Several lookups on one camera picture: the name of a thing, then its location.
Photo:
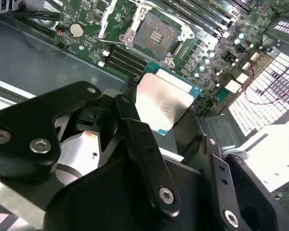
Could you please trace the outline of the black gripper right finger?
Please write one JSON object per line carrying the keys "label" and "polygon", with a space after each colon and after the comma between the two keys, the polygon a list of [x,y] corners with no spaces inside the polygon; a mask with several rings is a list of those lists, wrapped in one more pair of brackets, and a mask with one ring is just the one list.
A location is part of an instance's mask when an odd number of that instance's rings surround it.
{"label": "black gripper right finger", "polygon": [[192,213],[184,229],[279,230],[279,204],[241,157],[222,157],[218,143],[203,133],[192,109],[175,123],[173,133],[184,158],[172,174],[181,199],[180,216]]}

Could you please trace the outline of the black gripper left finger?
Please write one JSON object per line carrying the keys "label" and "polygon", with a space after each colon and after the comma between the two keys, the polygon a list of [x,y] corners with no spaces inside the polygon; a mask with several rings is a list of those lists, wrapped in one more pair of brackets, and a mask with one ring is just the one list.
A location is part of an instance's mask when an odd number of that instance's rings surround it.
{"label": "black gripper left finger", "polygon": [[[88,111],[92,122],[85,122]],[[148,124],[127,95],[102,96],[79,81],[0,110],[0,176],[43,181],[61,155],[68,122],[84,123],[100,135],[105,154],[127,158],[141,179],[150,205],[163,217],[180,212],[181,200]]]}

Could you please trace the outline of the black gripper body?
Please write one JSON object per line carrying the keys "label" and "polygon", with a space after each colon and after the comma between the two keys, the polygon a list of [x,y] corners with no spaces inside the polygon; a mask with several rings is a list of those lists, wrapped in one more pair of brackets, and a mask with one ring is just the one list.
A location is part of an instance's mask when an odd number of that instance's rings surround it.
{"label": "black gripper body", "polygon": [[48,205],[46,231],[216,231],[201,174],[166,160],[181,199],[180,213],[153,210],[131,162],[120,158],[60,190]]}

